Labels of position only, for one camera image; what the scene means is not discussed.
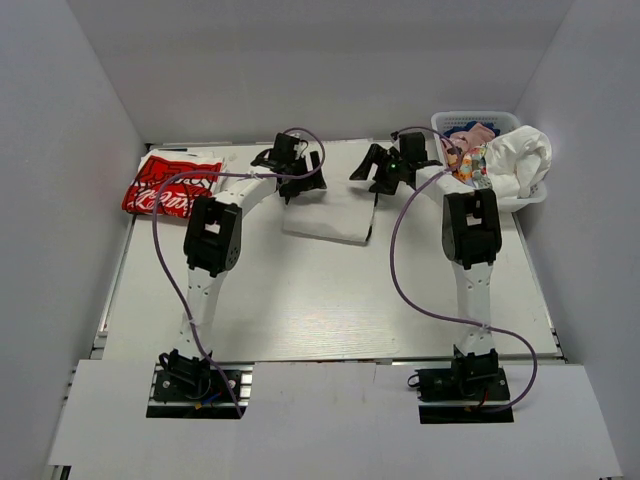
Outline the white green Charlie Brown t-shirt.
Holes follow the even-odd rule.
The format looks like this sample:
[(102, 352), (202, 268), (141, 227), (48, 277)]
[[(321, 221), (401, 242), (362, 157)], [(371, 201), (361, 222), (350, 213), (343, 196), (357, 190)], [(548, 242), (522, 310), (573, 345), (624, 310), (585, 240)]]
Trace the white green Charlie Brown t-shirt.
[(287, 204), (282, 230), (287, 234), (337, 243), (365, 245), (373, 228), (376, 195), (367, 189), (313, 190)]

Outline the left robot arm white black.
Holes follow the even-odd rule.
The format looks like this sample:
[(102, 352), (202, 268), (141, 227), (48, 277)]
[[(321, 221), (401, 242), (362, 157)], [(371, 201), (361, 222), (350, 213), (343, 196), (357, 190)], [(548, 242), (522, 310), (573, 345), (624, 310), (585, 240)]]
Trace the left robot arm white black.
[(231, 176), (232, 185), (198, 197), (192, 206), (183, 251), (188, 284), (186, 311), (175, 349), (187, 358), (213, 353), (213, 321), (222, 285), (241, 254), (244, 217), (264, 199), (277, 194), (288, 201), (311, 190), (327, 188), (322, 174), (326, 149), (308, 149), (302, 128), (275, 137), (273, 146), (256, 155), (245, 173)]

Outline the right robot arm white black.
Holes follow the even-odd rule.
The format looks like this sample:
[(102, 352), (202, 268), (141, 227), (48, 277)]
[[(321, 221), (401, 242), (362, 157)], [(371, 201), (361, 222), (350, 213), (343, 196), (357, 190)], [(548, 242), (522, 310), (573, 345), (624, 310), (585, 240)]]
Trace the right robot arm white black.
[(472, 187), (457, 178), (463, 150), (446, 136), (434, 135), (446, 147), (443, 162), (428, 158), (423, 133), (406, 128), (392, 134), (389, 148), (372, 144), (349, 179), (371, 178), (369, 191), (383, 195), (395, 194), (405, 183), (416, 195), (424, 193), (441, 207), (442, 248), (451, 262), (457, 290), (458, 314), (449, 321), (466, 327), (454, 345), (454, 355), (484, 356), (495, 351), (490, 279), (502, 246), (497, 199), (492, 189)]

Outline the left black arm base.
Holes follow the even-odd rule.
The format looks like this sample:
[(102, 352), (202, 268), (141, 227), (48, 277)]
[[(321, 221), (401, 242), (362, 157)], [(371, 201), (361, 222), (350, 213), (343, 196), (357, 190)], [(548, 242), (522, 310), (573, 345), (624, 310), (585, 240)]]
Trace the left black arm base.
[(149, 419), (239, 420), (248, 405), (250, 371), (224, 369), (177, 350), (159, 355), (150, 388)]

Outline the white colourful print t-shirt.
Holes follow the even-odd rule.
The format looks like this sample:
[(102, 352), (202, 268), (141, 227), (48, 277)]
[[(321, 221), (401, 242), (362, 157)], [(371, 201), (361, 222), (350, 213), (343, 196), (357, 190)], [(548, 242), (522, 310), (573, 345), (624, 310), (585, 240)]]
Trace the white colourful print t-shirt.
[(489, 188), (500, 200), (521, 200), (551, 168), (552, 146), (546, 134), (525, 125), (497, 135), (476, 123), (444, 143), (453, 176), (476, 189)]

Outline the pink orange print t-shirt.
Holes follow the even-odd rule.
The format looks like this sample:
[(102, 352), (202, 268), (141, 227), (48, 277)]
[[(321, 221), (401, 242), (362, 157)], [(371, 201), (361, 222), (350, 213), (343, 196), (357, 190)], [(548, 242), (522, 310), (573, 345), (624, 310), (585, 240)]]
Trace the pink orange print t-shirt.
[(456, 166), (460, 156), (464, 156), (470, 149), (488, 143), (494, 138), (493, 133), (482, 125), (475, 126), (471, 131), (468, 131), (464, 126), (461, 130), (447, 134), (447, 140), (441, 141), (447, 165)]

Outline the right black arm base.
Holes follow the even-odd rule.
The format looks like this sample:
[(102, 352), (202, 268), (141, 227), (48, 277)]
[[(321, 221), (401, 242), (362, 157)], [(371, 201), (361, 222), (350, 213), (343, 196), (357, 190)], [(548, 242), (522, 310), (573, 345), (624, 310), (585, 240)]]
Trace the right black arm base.
[(409, 389), (418, 397), (419, 420), (422, 425), (510, 424), (513, 409), (500, 409), (511, 401), (503, 368), (496, 375), (463, 380), (452, 367), (423, 368), (407, 379)]

